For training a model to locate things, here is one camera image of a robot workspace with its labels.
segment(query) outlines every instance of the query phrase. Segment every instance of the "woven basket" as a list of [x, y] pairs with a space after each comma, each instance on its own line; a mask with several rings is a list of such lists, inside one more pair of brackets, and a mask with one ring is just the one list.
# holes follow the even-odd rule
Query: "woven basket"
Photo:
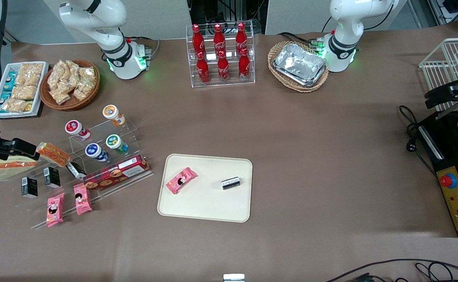
[[74, 95], [72, 95], [73, 91], [71, 91], [69, 93], [69, 95], [71, 96], [71, 99], [65, 101], [62, 105], [59, 105], [52, 98], [52, 95], [50, 95], [50, 86], [48, 86], [48, 77], [50, 77], [50, 74], [52, 73], [53, 69], [49, 70], [48, 73], [43, 78], [43, 81], [41, 82], [40, 97], [41, 97], [41, 101], [43, 101], [45, 105], [47, 105], [48, 107], [52, 109], [62, 110], [62, 111], [79, 110], [79, 109], [82, 109], [83, 107], [86, 107], [95, 98], [95, 96], [97, 96], [97, 92], [99, 91], [99, 85], [100, 85], [100, 72], [97, 66], [85, 60], [72, 60], [72, 61], [82, 68], [93, 67], [93, 69], [95, 70], [95, 77], [97, 78], [97, 81], [95, 82], [95, 87], [90, 92], [90, 94], [88, 94], [88, 97], [86, 97], [83, 101], [80, 101], [76, 97], [74, 97]]
[[306, 45], [304, 45], [302, 43], [297, 43], [297, 42], [293, 42], [293, 41], [280, 42], [280, 43], [274, 45], [274, 47], [272, 47], [270, 49], [269, 54], [267, 55], [267, 62], [268, 62], [269, 70], [274, 75], [274, 77], [276, 77], [284, 86], [286, 86], [286, 87], [288, 87], [290, 89], [293, 89], [293, 90], [295, 90], [297, 92], [301, 92], [301, 93], [313, 92], [316, 89], [320, 88], [320, 86], [325, 82], [326, 78], [328, 77], [328, 66], [325, 69], [325, 71], [322, 73], [322, 75], [320, 76], [318, 81], [313, 85], [313, 87], [304, 87], [304, 86], [300, 85], [298, 82], [296, 82], [295, 80], [291, 79], [290, 77], [282, 74], [281, 72], [277, 71], [272, 66], [272, 62], [274, 61], [274, 59], [276, 59], [276, 57], [279, 55], [281, 50], [283, 50], [283, 47], [285, 47], [285, 45], [292, 44], [292, 43], [298, 44], [300, 47], [302, 47], [306, 51], [309, 51], [311, 53], [313, 52], [313, 50], [311, 48], [309, 48], [308, 46], [306, 46]]

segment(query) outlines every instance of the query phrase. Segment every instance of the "acrylic display rack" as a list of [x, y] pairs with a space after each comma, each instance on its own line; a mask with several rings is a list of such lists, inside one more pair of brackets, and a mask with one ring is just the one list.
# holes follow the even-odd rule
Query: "acrylic display rack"
[[[90, 139], [86, 141], [81, 141], [75, 136], [71, 136], [68, 139], [65, 139], [61, 143], [54, 143], [55, 146], [67, 152], [73, 158], [72, 162], [79, 164], [87, 175], [95, 173], [110, 166], [121, 162], [124, 159], [128, 159], [134, 155], [142, 155], [143, 158], [146, 158], [143, 152], [140, 150], [137, 138], [135, 136], [137, 127], [131, 123], [128, 118], [126, 123], [120, 127], [114, 125], [110, 120], [100, 123], [94, 127], [89, 128], [91, 132]], [[110, 149], [105, 144], [107, 136], [111, 134], [118, 134], [122, 141], [128, 145], [128, 151], [125, 154], [118, 154], [115, 150]], [[109, 159], [107, 162], [98, 162], [96, 159], [91, 159], [86, 156], [85, 149], [86, 146], [90, 143], [98, 143], [103, 150], [109, 153]], [[51, 166], [56, 168], [59, 171], [61, 187], [59, 188], [50, 188], [45, 186], [45, 180], [43, 176], [43, 169]], [[152, 170], [144, 171], [138, 175], [126, 179], [114, 186], [111, 186], [103, 190], [89, 190], [90, 198], [92, 204], [102, 200], [103, 198], [110, 196], [117, 191], [120, 191], [123, 188], [126, 188], [135, 182], [138, 182], [146, 177], [151, 176]], [[21, 177], [29, 177], [31, 179], [36, 179], [38, 181], [38, 196], [34, 199], [22, 197], [21, 195]], [[18, 195], [19, 201], [16, 204], [16, 207], [29, 211], [29, 221], [32, 229], [39, 229], [46, 226], [46, 212], [47, 212], [47, 202], [48, 198], [59, 195], [60, 193], [65, 193], [64, 195], [64, 220], [67, 220], [67, 216], [76, 211], [76, 202], [74, 198], [74, 189], [73, 186], [79, 183], [82, 183], [82, 180], [76, 179], [72, 174], [67, 170], [67, 168], [61, 168], [55, 164], [49, 163], [48, 161], [40, 157], [38, 164], [17, 177], [10, 179], [11, 181], [18, 182], [16, 189], [13, 189], [13, 192]]]
[[199, 80], [198, 71], [196, 68], [197, 57], [193, 48], [193, 26], [187, 25], [186, 27], [186, 42], [188, 47], [188, 62], [191, 75], [191, 86], [204, 87], [204, 86], [220, 86], [231, 84], [248, 84], [255, 83], [255, 50], [254, 50], [254, 26], [252, 21], [243, 21], [245, 23], [247, 34], [247, 48], [248, 58], [250, 59], [250, 76], [245, 82], [240, 81], [239, 76], [239, 57], [236, 56], [236, 35], [238, 34], [238, 23], [240, 22], [227, 22], [222, 24], [222, 33], [225, 37], [225, 54], [229, 62], [229, 82], [221, 83], [218, 78], [217, 58], [215, 55], [215, 47], [213, 46], [213, 36], [215, 34], [214, 23], [206, 23], [199, 25], [199, 32], [203, 35], [204, 46], [206, 50], [206, 62], [208, 63], [208, 70], [210, 73], [210, 83], [203, 85]]

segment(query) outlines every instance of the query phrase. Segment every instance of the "white tray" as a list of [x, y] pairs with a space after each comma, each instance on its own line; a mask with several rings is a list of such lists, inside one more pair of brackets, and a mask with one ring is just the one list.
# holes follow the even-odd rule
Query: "white tray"
[[[189, 167], [198, 177], [174, 195], [166, 183]], [[250, 217], [252, 162], [230, 157], [172, 154], [166, 158], [158, 212], [164, 216], [245, 222]], [[221, 181], [239, 177], [240, 186], [222, 190]]]
[[[22, 118], [22, 117], [27, 117], [27, 116], [35, 116], [38, 113], [38, 110], [41, 105], [41, 98], [40, 98], [41, 81], [43, 80], [46, 73], [48, 72], [48, 63], [41, 62], [41, 61], [23, 62], [23, 63], [42, 63], [43, 64], [43, 70], [41, 71], [40, 80], [38, 82], [38, 89], [36, 89], [36, 94], [32, 102], [31, 110], [25, 111], [22, 114], [18, 114], [16, 112], [3, 112], [3, 113], [0, 113], [0, 118]], [[18, 71], [20, 69], [21, 64], [23, 63], [7, 64], [5, 71], [3, 72], [3, 76], [1, 77], [1, 81], [0, 81], [0, 97], [1, 97], [1, 94], [3, 93], [3, 86], [5, 85], [5, 81], [6, 81], [8, 73], [11, 70]]]

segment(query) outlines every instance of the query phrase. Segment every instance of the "coca-cola bottle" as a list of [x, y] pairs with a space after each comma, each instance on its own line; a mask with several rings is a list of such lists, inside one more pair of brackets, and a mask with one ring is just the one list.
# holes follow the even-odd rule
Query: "coca-cola bottle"
[[238, 34], [236, 35], [236, 55], [241, 56], [241, 50], [247, 48], [247, 34], [245, 33], [245, 23], [238, 24]]
[[240, 57], [240, 80], [247, 81], [250, 77], [250, 59], [248, 58], [248, 49], [241, 49]]
[[229, 62], [225, 58], [225, 50], [220, 51], [218, 54], [218, 78], [220, 78], [221, 83], [229, 82]]
[[202, 53], [204, 56], [204, 54], [206, 54], [204, 49], [204, 38], [199, 32], [199, 25], [197, 23], [193, 25], [193, 32], [193, 46], [195, 47], [196, 56], [198, 53]]
[[220, 59], [220, 54], [224, 54], [225, 58], [225, 38], [222, 34], [222, 25], [215, 24], [215, 36], [213, 37], [213, 44], [215, 44], [215, 54]]
[[206, 85], [210, 83], [210, 73], [208, 72], [208, 64], [204, 60], [203, 53], [196, 54], [198, 61], [196, 63], [196, 68], [198, 69], [199, 80], [201, 84]]

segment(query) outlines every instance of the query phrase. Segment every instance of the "pink snack package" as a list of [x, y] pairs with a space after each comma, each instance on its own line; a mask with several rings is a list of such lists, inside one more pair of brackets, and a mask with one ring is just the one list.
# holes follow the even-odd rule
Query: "pink snack package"
[[76, 198], [76, 212], [78, 215], [92, 210], [90, 194], [85, 184], [80, 183], [74, 186], [74, 197]]
[[191, 168], [184, 168], [184, 170], [166, 184], [166, 187], [168, 187], [173, 194], [177, 194], [184, 184], [196, 176], [197, 174], [192, 171]]
[[64, 216], [64, 212], [62, 210], [63, 206], [64, 193], [48, 198], [48, 209], [46, 211], [46, 225], [48, 225], [48, 227], [64, 221], [62, 219]]

